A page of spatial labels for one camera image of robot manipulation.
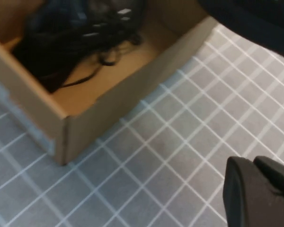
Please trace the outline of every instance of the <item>floor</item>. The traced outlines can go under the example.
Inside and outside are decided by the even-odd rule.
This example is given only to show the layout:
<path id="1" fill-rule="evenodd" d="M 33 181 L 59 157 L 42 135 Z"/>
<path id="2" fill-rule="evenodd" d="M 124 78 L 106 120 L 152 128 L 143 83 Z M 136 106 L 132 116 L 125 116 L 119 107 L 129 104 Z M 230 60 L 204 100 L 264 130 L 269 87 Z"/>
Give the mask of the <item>floor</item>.
<path id="1" fill-rule="evenodd" d="M 0 109 L 0 227 L 226 227 L 226 159 L 284 164 L 284 59 L 221 25 L 68 166 Z"/>

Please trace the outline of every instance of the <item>cardboard box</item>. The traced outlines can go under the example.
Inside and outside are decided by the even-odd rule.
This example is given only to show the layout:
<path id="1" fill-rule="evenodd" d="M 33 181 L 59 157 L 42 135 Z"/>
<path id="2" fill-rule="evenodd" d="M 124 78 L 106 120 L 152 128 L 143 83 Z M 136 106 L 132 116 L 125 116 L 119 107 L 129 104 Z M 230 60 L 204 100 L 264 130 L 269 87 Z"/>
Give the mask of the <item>cardboard box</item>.
<path id="1" fill-rule="evenodd" d="M 92 80 L 49 94 L 9 53 L 25 16 L 41 2 L 0 0 L 0 104 L 61 165 L 184 65 L 216 25 L 196 0 L 150 0 L 141 46 Z M 68 82 L 89 75 L 92 59 L 80 63 Z"/>

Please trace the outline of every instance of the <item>black wire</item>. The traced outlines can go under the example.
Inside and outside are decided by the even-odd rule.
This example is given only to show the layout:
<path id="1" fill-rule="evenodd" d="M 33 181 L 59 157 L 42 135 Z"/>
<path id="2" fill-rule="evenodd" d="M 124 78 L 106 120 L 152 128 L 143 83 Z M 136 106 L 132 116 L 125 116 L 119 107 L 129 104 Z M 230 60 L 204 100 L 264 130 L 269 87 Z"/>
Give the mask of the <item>black wire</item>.
<path id="1" fill-rule="evenodd" d="M 85 78 L 82 78 L 82 79 L 79 79 L 73 83 L 69 83 L 69 84 L 66 84 L 66 85 L 63 85 L 62 87 L 71 87 L 71 86 L 74 86 L 74 85 L 78 85 L 78 84 L 82 84 L 86 81 L 89 81 L 90 79 L 92 79 L 95 75 L 98 74 L 98 72 L 102 69 L 103 65 L 99 65 L 94 71 L 92 74 L 90 74 L 88 77 L 85 77 Z"/>

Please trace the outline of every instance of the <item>dark fabric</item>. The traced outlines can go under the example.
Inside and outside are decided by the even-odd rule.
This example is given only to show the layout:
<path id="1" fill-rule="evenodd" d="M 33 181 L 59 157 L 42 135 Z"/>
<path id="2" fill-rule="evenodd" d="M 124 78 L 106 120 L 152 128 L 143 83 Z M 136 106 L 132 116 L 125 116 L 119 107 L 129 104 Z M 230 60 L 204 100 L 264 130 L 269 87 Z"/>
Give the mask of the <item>dark fabric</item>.
<path id="1" fill-rule="evenodd" d="M 227 161 L 223 200 L 228 226 L 284 227 L 283 187 L 270 182 L 271 176 L 280 174 L 280 166 L 260 157 L 255 163 L 240 157 Z"/>
<path id="2" fill-rule="evenodd" d="M 236 4 L 234 0 L 198 1 L 209 15 L 233 32 L 284 56 L 284 27 L 265 20 L 261 15 Z M 254 1 L 262 3 L 265 10 L 265 1 Z"/>
<path id="3" fill-rule="evenodd" d="M 133 37 L 145 5 L 146 0 L 48 0 L 27 18 L 24 38 L 12 53 L 52 93 L 85 57 L 100 58 L 126 40 L 141 44 Z"/>

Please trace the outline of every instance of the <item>black plastic object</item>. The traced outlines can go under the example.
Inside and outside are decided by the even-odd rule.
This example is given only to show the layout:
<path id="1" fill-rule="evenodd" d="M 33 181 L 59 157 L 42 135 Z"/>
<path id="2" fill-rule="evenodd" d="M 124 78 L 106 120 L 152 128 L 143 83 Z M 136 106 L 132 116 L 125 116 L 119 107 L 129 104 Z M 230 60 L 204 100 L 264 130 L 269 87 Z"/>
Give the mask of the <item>black plastic object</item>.
<path id="1" fill-rule="evenodd" d="M 284 227 L 284 166 L 230 157 L 223 200 L 229 227 Z"/>
<path id="2" fill-rule="evenodd" d="M 284 56 L 284 0 L 198 0 L 233 32 Z"/>
<path id="3" fill-rule="evenodd" d="M 126 40 L 140 44 L 133 37 L 145 5 L 146 0 L 48 0 L 27 18 L 24 38 L 12 53 L 54 92 L 86 56 L 98 53 L 99 63 L 108 65 L 103 53 Z M 90 79 L 99 69 L 74 84 Z"/>

